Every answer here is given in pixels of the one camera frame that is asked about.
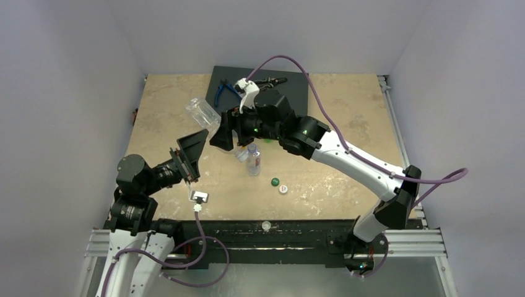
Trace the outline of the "clear bottle white cap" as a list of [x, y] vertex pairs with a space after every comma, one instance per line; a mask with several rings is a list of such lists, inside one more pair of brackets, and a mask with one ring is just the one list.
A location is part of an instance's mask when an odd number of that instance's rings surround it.
[[[220, 115], [216, 110], [208, 104], [208, 102], [203, 98], [193, 98], [185, 105], [185, 111], [188, 116], [193, 118], [202, 128], [209, 131], [208, 140], [218, 131], [220, 126]], [[217, 148], [218, 151], [223, 154], [233, 156], [239, 162], [243, 163], [248, 158], [248, 153], [246, 147], [237, 147], [230, 151], [226, 151], [221, 148]]]

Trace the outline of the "clear bottle with label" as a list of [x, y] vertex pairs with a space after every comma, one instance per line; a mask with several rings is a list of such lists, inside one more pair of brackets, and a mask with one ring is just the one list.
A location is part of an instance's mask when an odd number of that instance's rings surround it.
[[256, 144], [249, 144], [246, 148], [247, 159], [246, 169], [250, 176], [257, 176], [261, 171], [261, 159], [259, 147]]

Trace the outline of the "white red water bottle cap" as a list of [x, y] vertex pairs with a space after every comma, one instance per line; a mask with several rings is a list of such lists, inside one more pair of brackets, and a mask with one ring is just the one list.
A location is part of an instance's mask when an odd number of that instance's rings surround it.
[[279, 193], [280, 193], [280, 194], [286, 194], [286, 193], [288, 193], [288, 187], [287, 187], [286, 185], [284, 185], [284, 184], [281, 184], [281, 185], [279, 186]]

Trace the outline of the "white juice bottle cap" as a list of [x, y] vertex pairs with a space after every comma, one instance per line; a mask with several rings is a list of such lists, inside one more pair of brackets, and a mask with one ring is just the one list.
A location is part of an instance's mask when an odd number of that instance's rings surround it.
[[261, 228], [264, 231], [269, 231], [271, 229], [271, 223], [269, 221], [264, 221], [261, 223]]

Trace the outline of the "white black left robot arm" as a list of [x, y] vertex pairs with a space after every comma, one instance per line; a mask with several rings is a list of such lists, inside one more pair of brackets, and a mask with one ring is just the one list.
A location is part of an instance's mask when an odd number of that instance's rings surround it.
[[110, 208], [108, 253], [97, 296], [145, 296], [160, 275], [169, 253], [184, 247], [173, 220], [154, 220], [162, 189], [198, 181], [198, 161], [209, 132], [203, 129], [177, 140], [170, 158], [151, 167], [138, 154], [118, 163], [115, 201]]

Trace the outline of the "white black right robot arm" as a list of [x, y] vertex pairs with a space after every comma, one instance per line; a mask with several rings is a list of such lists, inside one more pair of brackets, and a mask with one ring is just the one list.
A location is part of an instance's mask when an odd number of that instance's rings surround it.
[[330, 166], [367, 187], [379, 199], [366, 214], [357, 218], [348, 234], [349, 247], [364, 251], [387, 229], [405, 228], [415, 205], [421, 171], [415, 166], [401, 168], [375, 158], [340, 140], [337, 132], [311, 116], [297, 115], [286, 96], [277, 90], [256, 96], [252, 107], [235, 107], [221, 114], [211, 146], [231, 151], [254, 139], [271, 139], [288, 153]]

